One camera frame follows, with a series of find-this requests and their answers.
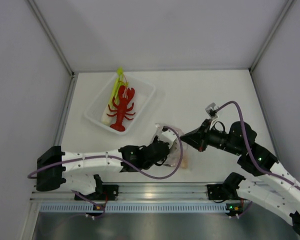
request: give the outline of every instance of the plastic bag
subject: plastic bag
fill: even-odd
[[[173,128],[178,133],[179,136],[182,136],[184,134],[181,129],[179,129],[175,126],[169,125],[169,124],[156,123],[155,126],[156,126],[156,132],[151,139],[151,143],[154,141],[155,137],[162,132],[162,129],[164,128],[164,126]],[[183,157],[182,157],[182,162],[181,162],[180,167],[183,169],[188,168],[188,161],[189,161],[188,154],[187,154],[188,147],[189,147],[188,144],[186,144],[185,142],[182,142]],[[170,149],[170,154],[168,155],[168,157],[163,165],[168,166],[168,167],[175,167],[175,166],[177,166],[179,159],[180,159],[180,147],[179,147],[178,141],[175,141]]]

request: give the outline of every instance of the purple cable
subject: purple cable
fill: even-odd
[[[180,146],[180,159],[179,159],[179,162],[176,165],[175,169],[170,174],[168,174],[166,176],[152,176],[152,175],[150,175],[148,173],[145,173],[144,171],[141,171],[140,169],[138,169],[136,166],[134,166],[132,163],[128,162],[127,160],[124,160],[124,159],[122,159],[120,157],[113,156],[113,155],[109,155],[109,156],[106,156],[106,155],[86,156],[84,159],[85,160],[89,160],[89,159],[103,159],[103,158],[117,159],[117,160],[119,160],[119,161],[121,161],[121,162],[129,165],[131,168],[133,168],[137,172],[145,175],[148,178],[156,179],[156,180],[163,180],[163,179],[170,178],[179,169],[179,167],[181,165],[181,162],[182,162],[182,158],[184,156],[184,150],[183,150],[183,147],[182,147],[182,142],[181,142],[180,136],[178,135],[177,131],[175,131],[172,127],[169,127],[169,126],[165,126],[165,128],[170,129],[175,134],[175,136],[176,136],[176,138],[177,138],[177,140],[179,142],[179,146]],[[28,177],[28,179],[33,179],[33,176],[35,174],[40,173],[40,172],[42,172],[44,170],[47,170],[49,168],[53,168],[53,167],[58,166],[58,165],[73,163],[73,162],[77,162],[77,161],[81,161],[81,160],[82,160],[82,157],[75,158],[75,159],[70,159],[70,160],[66,160],[66,161],[55,162],[55,163],[49,164],[47,166],[41,167],[41,168],[39,168],[39,169],[31,172],[27,177]]]
[[[91,201],[90,199],[88,199],[88,198],[82,196],[82,195],[81,195],[80,193],[78,193],[77,191],[73,191],[73,190],[72,190],[72,192],[73,192],[75,195],[77,195],[79,198],[81,198],[82,200],[85,200],[86,202],[88,202],[88,203],[94,205],[94,206],[96,207],[96,210],[98,210],[98,208],[100,208],[100,210],[102,211],[102,213],[101,213],[100,215],[98,215],[98,216],[95,216],[95,217],[94,217],[95,219],[99,219],[99,218],[102,218],[102,217],[104,216],[104,214],[105,214],[105,212],[106,212],[106,209],[105,209],[104,207],[102,207],[102,206],[100,206],[99,204],[95,203],[94,201]]]
[[[243,215],[245,215],[246,212],[251,208],[252,204],[253,204],[252,201],[249,202],[248,206],[246,206],[246,208],[244,209],[244,211],[241,214],[239,214],[238,217],[241,218]]]
[[[245,127],[245,122],[244,122],[244,117],[243,117],[243,114],[242,114],[242,111],[241,111],[241,108],[239,106],[239,104],[236,102],[236,101],[228,101],[226,102],[225,104],[223,104],[221,107],[219,107],[216,112],[219,112],[221,109],[223,109],[224,107],[228,106],[229,104],[234,104],[236,106],[236,109],[238,111],[238,114],[239,114],[239,118],[240,118],[240,125],[241,125],[241,129],[242,129],[242,135],[243,135],[243,139],[244,139],[244,144],[245,144],[245,147],[246,147],[246,150],[248,151],[248,154],[250,156],[250,159],[253,163],[253,165],[255,166],[255,168],[263,173],[263,174],[267,174],[267,175],[270,175],[270,176],[274,176],[276,178],[279,178],[285,182],[287,182],[288,184],[290,185],[294,185],[294,183],[292,181],[290,181],[289,179],[281,176],[281,175],[278,175],[278,174],[275,174],[275,173],[272,173],[270,171],[266,171],[266,170],[263,170],[257,163],[256,159],[254,158],[254,155],[251,151],[251,148],[249,146],[249,142],[248,142],[248,137],[247,137],[247,132],[246,132],[246,127]]]

